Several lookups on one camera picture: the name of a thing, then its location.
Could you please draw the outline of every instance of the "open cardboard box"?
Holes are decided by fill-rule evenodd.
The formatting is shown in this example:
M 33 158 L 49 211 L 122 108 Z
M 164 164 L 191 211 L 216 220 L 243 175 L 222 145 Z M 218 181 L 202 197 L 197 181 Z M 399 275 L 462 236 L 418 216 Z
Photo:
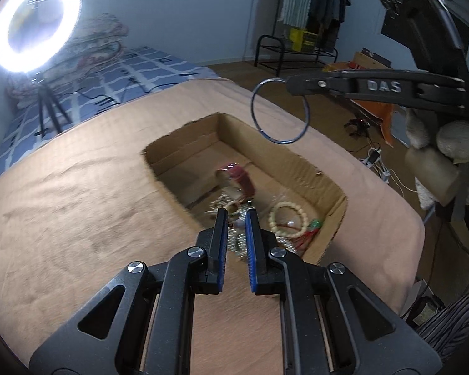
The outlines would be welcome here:
M 328 176 L 228 114 L 190 122 L 148 145 L 144 156 L 169 200 L 180 203 L 205 228 L 214 224 L 214 217 L 205 211 L 221 193 L 215 171 L 226 163 L 243 166 L 256 190 L 254 207 L 261 228 L 269 229 L 268 213 L 284 200 L 299 204 L 310 221 L 322 221 L 303 256 L 309 263 L 319 262 L 347 207 L 344 192 Z

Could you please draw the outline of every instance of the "yellow crate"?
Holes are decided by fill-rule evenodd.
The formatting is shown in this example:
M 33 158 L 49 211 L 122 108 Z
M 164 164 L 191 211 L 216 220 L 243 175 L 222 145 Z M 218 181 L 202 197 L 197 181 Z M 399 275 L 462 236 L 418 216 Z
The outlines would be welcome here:
M 296 52 L 313 53 L 318 34 L 306 31 L 303 28 L 292 28 L 290 30 L 290 41 L 293 42 L 292 49 Z

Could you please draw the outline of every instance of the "baseboard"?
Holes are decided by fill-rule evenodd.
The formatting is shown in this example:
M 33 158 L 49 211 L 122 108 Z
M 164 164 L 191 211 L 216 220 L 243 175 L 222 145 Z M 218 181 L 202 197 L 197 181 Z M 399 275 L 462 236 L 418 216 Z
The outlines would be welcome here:
M 271 59 L 271 55 L 264 54 L 259 55 L 259 59 Z M 255 55 L 253 56 L 245 56 L 245 57 L 237 57 L 237 58 L 226 58 L 226 59 L 218 59 L 218 60 L 207 60 L 205 62 L 196 62 L 198 66 L 210 66 L 210 65 L 221 65 L 223 63 L 233 63 L 233 62 L 253 62 L 255 60 Z

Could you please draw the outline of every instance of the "blue checkered bedsheet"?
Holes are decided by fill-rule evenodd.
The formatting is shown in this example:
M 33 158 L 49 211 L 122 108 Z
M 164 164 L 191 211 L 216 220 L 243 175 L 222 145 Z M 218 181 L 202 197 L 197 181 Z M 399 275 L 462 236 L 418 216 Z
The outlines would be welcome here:
M 118 106 L 119 103 L 144 96 L 145 91 L 152 90 L 154 93 L 186 80 L 216 77 L 218 77 L 216 73 L 208 67 L 195 66 L 156 49 L 149 47 L 129 49 L 123 54 L 120 62 L 56 92 L 61 97 L 61 106 L 73 123 L 63 125 L 65 121 L 60 113 L 58 120 L 66 131 L 80 122 Z M 130 78 L 134 78 L 139 84 L 129 84 Z M 90 97 L 105 94 L 114 101 L 101 102 L 104 97 L 88 99 L 80 94 L 65 95 L 75 91 L 81 91 Z M 45 115 L 45 109 L 43 113 L 48 133 L 42 139 L 41 136 L 35 135 L 39 131 L 38 105 L 33 104 L 18 111 L 0 146 L 0 175 L 56 135 L 50 119 Z

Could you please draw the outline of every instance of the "green bead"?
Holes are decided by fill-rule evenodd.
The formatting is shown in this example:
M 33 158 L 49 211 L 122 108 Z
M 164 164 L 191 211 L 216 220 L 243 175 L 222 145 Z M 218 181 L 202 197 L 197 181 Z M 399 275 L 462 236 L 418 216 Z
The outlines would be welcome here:
M 321 223 L 321 221 L 317 220 L 317 219 L 314 219 L 313 221 L 311 221 L 311 223 L 309 223 L 309 228 L 313 228 L 313 229 L 316 229 L 316 228 L 321 228 L 323 224 Z

